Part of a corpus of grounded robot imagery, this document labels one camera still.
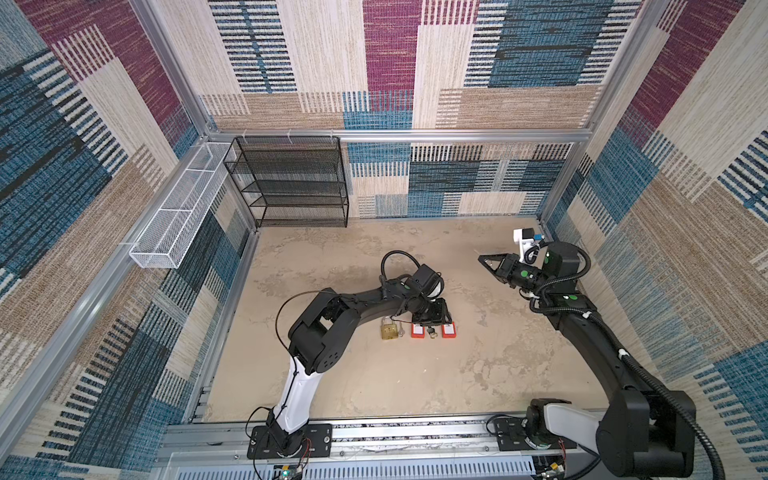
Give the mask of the small red padlock with key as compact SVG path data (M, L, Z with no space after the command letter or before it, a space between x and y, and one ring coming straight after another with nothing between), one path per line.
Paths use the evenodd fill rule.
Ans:
M455 338L457 336L456 326L453 323L443 324L441 333L443 338Z

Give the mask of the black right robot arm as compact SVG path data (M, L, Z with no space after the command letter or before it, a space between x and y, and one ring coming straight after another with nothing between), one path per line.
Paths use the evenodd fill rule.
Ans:
M694 467L696 407L682 391L670 391L625 349L589 297L577 288L591 268L579 246L551 242L535 267L517 254L478 258L496 280L517 288L532 312L582 356L609 401L602 417L567 401L534 399L524 422L527 441L549 446L569 439L595 453L617 477L680 477Z

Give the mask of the brass padlock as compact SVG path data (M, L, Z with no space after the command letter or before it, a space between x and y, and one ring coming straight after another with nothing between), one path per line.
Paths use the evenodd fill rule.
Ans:
M400 337L400 330L394 320L383 318L380 324L380 334L383 340L394 340Z

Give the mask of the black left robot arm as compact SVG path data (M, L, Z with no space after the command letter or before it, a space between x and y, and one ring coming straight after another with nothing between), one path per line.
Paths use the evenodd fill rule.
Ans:
M379 277L380 285L358 293L320 290L288 332L285 348L289 371L280 400L268 414L266 438L280 454L295 453L319 382L341 359L356 329L373 320L411 315L423 327L450 325L445 282L440 273L420 264L412 274Z

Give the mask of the red padlock with white label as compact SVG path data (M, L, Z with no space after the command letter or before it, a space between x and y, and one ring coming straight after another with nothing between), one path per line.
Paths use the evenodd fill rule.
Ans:
M411 337L423 339L425 337L424 327L419 324L413 324L411 326Z

